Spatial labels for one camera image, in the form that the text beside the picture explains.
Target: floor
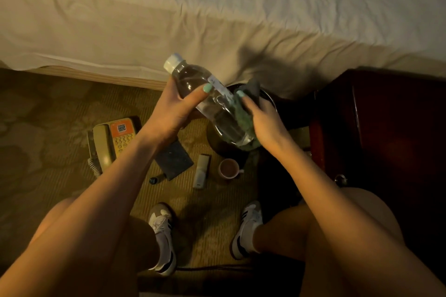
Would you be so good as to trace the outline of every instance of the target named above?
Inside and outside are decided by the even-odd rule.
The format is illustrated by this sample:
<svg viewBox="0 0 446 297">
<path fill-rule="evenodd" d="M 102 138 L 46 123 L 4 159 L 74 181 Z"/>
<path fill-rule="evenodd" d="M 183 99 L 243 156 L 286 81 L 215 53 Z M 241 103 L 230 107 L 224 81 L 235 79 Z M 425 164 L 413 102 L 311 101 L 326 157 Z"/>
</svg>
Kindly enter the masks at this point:
<svg viewBox="0 0 446 297">
<path fill-rule="evenodd" d="M 86 131 L 94 125 L 138 115 L 144 123 L 160 91 L 92 81 L 0 70 L 0 266 L 5 270 L 26 248 L 39 222 L 54 204 L 82 193 L 95 179 L 87 165 Z M 178 266 L 231 264 L 229 243 L 243 206 L 257 198 L 257 153 L 251 153 L 245 174 L 231 183 L 218 180 L 222 159 L 209 147 L 206 120 L 180 131 L 179 140 L 196 161 L 211 155 L 210 175 L 203 191 L 192 189 L 193 167 L 167 182 L 152 186 L 160 173 L 153 162 L 132 215 L 148 219 L 152 205 L 164 201 L 179 219 L 174 231 Z M 249 274 L 225 271 L 176 272 L 160 279 L 143 273 L 144 291 L 194 294 L 225 289 Z"/>
</svg>

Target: green cloth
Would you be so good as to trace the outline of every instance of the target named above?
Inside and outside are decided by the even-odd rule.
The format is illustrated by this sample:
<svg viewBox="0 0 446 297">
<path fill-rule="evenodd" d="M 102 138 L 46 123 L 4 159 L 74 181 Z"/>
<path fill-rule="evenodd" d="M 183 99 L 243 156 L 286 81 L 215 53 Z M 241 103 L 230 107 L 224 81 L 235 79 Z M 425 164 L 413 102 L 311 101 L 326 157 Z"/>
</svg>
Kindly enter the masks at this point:
<svg viewBox="0 0 446 297">
<path fill-rule="evenodd" d="M 251 113 L 245 110 L 243 102 L 239 97 L 239 95 L 237 94 L 237 91 L 243 91 L 257 105 L 259 105 L 260 83 L 253 78 L 249 80 L 246 85 L 238 87 L 234 92 L 233 106 L 235 109 L 236 121 L 240 126 L 240 128 L 242 128 L 243 131 L 245 131 L 245 133 L 247 133 L 251 137 L 254 137 L 254 139 L 247 145 L 237 146 L 237 148 L 239 148 L 240 150 L 244 150 L 246 152 L 250 152 L 251 150 L 259 148 L 261 146 L 261 143 L 257 139 L 256 132 L 254 131 L 253 116 Z M 225 137 L 223 137 L 223 140 L 229 143 L 231 142 L 228 141 Z"/>
</svg>

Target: qr code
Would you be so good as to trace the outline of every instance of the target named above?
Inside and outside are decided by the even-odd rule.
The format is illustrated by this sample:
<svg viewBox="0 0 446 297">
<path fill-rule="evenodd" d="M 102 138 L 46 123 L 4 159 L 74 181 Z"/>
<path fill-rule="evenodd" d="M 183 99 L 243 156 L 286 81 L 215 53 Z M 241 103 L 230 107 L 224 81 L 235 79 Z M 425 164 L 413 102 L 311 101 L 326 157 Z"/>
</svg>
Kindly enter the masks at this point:
<svg viewBox="0 0 446 297">
<path fill-rule="evenodd" d="M 125 123 L 118 125 L 119 132 L 125 132 L 126 130 L 127 130 L 127 127 L 125 126 Z"/>
</svg>

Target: cup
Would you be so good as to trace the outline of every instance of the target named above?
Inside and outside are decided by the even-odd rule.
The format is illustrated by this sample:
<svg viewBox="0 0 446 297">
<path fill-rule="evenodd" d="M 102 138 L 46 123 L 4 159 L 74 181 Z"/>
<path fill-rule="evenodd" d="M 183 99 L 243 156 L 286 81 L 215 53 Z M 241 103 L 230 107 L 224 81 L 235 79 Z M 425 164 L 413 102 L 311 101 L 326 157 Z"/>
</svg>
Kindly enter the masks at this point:
<svg viewBox="0 0 446 297">
<path fill-rule="evenodd" d="M 231 158 L 226 158 L 220 162 L 219 165 L 219 175 L 223 177 L 225 180 L 230 180 L 236 177 L 238 174 L 242 174 L 245 171 L 240 169 L 239 164 L 236 160 Z"/>
</svg>

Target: person's left hand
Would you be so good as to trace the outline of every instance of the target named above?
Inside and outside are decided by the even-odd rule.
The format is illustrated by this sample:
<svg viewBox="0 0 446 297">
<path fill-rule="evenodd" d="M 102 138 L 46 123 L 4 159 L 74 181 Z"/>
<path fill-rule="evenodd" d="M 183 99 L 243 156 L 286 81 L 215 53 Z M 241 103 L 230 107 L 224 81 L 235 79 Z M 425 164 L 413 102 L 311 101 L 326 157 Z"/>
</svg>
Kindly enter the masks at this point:
<svg viewBox="0 0 446 297">
<path fill-rule="evenodd" d="M 210 84 L 205 84 L 182 99 L 175 80 L 170 77 L 152 115 L 139 134 L 155 142 L 158 148 L 173 142 L 178 131 L 197 117 L 195 107 L 209 95 L 211 89 Z"/>
</svg>

